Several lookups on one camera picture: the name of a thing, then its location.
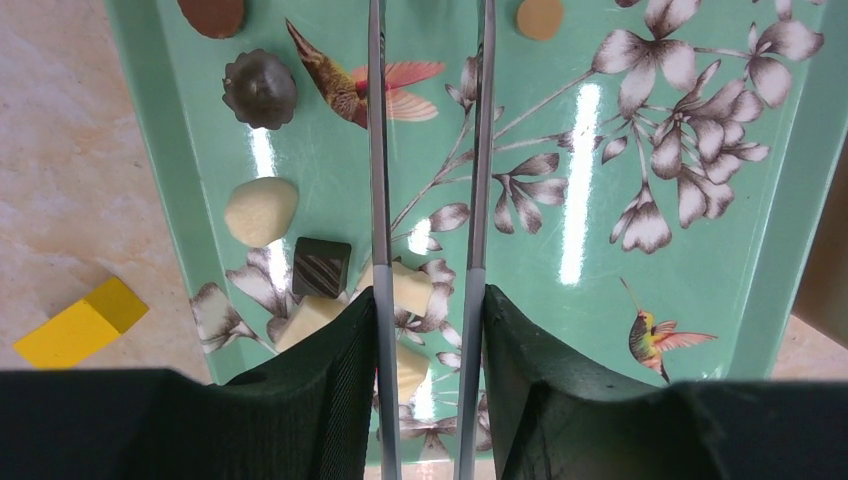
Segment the pink wing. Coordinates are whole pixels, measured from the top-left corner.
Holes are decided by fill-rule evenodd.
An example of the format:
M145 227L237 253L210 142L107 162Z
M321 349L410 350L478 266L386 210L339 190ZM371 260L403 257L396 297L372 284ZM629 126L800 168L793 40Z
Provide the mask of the pink wing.
M691 347L716 338L714 335L707 335L706 333L672 333L657 342L655 346L661 352L667 352L675 348Z
M386 64L386 90L405 87L427 80L442 73L445 64L441 62L397 62ZM351 73L357 83L368 79L367 66L355 68Z
M651 332L654 335L662 335L664 333L674 333L674 329L677 328L677 322L674 320L670 320L668 322L663 322L654 327L654 331Z
M435 105L405 90L386 93L386 110L389 118L402 122L423 122L439 114Z

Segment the cream colored candy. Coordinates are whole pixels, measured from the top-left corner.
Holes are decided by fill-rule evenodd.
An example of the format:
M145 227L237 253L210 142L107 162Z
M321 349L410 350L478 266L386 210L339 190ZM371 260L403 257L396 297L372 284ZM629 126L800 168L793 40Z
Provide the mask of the cream colored candy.
M398 262L392 262L392 283L395 305L409 313L423 317L433 294L433 284L425 272L410 270ZM374 267L370 263L362 272L356 289L364 290L374 285Z
M554 38L564 13L560 0L525 0L518 7L515 23L525 36L543 42Z
M262 248L289 229L297 208L297 189L282 178L264 177L233 190L224 220L233 237L248 247Z
M284 352L297 345L335 320L345 306L344 303L329 298L304 297L289 325L277 340L275 348L278 352Z
M427 370L430 368L430 360L419 353L398 343L397 369L398 369L398 402L407 403L415 390L424 383L427 378Z

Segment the yellow cube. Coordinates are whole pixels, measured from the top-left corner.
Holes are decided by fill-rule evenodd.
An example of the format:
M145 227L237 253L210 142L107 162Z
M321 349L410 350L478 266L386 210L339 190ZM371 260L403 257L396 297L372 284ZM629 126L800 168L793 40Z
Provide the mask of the yellow cube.
M112 277L14 348L36 368L71 368L124 334L147 310L124 282Z

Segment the square dark chocolate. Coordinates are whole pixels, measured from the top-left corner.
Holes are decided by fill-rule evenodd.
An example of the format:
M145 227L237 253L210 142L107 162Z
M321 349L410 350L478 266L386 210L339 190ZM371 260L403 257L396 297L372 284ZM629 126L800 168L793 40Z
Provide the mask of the square dark chocolate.
M294 246L292 292L336 298L347 286L350 245L300 237Z

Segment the beige countertop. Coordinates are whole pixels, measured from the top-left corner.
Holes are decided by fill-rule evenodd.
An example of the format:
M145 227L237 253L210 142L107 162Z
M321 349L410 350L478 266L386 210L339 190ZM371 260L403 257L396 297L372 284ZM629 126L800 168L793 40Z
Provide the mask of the beige countertop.
M0 368L28 368L12 343L114 274L150 312L84 366L208 381L100 0L4 0L0 46ZM848 351L792 318L774 375L848 379Z

